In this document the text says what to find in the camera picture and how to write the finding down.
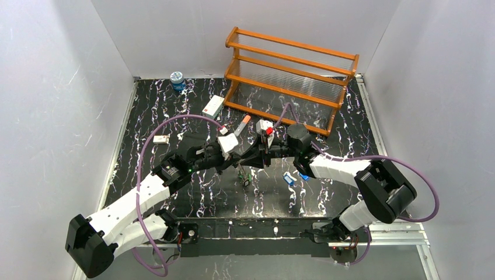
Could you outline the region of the metal key organizer ring red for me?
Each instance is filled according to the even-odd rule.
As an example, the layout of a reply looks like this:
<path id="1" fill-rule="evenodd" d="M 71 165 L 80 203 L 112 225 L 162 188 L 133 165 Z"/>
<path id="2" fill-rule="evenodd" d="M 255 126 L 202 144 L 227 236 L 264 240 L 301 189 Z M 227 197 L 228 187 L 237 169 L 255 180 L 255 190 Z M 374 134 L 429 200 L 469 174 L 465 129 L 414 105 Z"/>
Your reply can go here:
<path id="1" fill-rule="evenodd" d="M 249 174 L 249 175 L 251 175 L 251 174 L 250 174 L 250 173 L 248 173 L 248 172 L 246 171 L 245 167 L 244 167 L 244 166 L 242 166 L 242 165 L 241 165 L 241 164 L 239 164 L 239 163 L 237 163 L 237 164 L 235 165 L 235 168 L 236 168 L 236 170 L 237 170 L 237 172 L 238 172 L 238 177 L 239 177 L 239 179 L 240 179 L 240 181 L 241 181 L 241 183 L 242 183 L 242 187 L 243 187 L 243 188 L 248 188 L 248 187 L 251 185 L 251 183 L 250 183 L 248 186 L 244 186 L 244 185 L 243 185 L 243 177 L 244 177 L 244 176 L 246 176 L 246 175 L 248 175 L 248 174 Z"/>

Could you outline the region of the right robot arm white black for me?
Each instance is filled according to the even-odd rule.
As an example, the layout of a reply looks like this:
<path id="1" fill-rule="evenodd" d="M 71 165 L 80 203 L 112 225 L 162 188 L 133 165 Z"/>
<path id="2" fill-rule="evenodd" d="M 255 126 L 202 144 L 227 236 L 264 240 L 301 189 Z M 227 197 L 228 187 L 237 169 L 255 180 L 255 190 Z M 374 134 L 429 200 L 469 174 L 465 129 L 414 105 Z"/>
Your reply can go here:
<path id="1" fill-rule="evenodd" d="M 319 152 L 302 124 L 288 127 L 285 139 L 277 139 L 272 128 L 261 132 L 240 157 L 240 165 L 262 169 L 273 158 L 293 158 L 296 169 L 313 179 L 331 179 L 359 190 L 362 200 L 333 218 L 330 232 L 341 237 L 374 222 L 391 224 L 417 197 L 402 172 L 388 159 L 331 159 Z"/>

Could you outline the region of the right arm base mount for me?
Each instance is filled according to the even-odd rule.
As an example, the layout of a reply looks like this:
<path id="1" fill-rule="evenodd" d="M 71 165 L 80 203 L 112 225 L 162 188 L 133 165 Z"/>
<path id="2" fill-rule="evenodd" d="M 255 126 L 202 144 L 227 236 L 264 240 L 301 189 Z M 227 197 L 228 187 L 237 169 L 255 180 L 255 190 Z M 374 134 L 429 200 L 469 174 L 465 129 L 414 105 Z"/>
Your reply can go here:
<path id="1" fill-rule="evenodd" d="M 334 225 L 331 222 L 315 222 L 300 236 L 305 236 L 317 244 L 337 243 L 335 246 L 330 246 L 330 257 L 338 264 L 350 265 L 358 258 L 359 235 L 356 232 L 349 232 L 340 225 Z"/>

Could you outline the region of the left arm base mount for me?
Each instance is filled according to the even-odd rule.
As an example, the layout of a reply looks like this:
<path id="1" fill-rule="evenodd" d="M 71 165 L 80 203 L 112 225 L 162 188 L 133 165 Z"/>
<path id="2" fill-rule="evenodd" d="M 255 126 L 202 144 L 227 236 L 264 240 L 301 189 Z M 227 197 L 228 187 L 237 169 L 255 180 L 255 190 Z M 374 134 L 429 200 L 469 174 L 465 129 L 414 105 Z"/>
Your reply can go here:
<path id="1" fill-rule="evenodd" d="M 199 239 L 199 225 L 197 223 L 180 222 L 169 226 L 165 232 L 159 235 L 164 243 L 196 244 Z"/>

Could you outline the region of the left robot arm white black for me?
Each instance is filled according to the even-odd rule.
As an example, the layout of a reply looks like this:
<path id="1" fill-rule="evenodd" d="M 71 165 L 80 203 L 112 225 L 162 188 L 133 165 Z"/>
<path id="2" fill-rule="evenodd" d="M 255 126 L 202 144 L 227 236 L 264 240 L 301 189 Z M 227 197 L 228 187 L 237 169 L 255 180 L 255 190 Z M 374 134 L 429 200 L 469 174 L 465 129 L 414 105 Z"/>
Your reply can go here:
<path id="1" fill-rule="evenodd" d="M 120 254 L 146 242 L 175 239 L 177 223 L 165 211 L 143 214 L 190 182 L 192 174 L 215 168 L 223 171 L 239 160 L 234 134 L 203 146 L 174 150 L 162 158 L 127 194 L 87 216 L 79 214 L 68 225 L 65 250 L 87 278 L 109 268 Z"/>

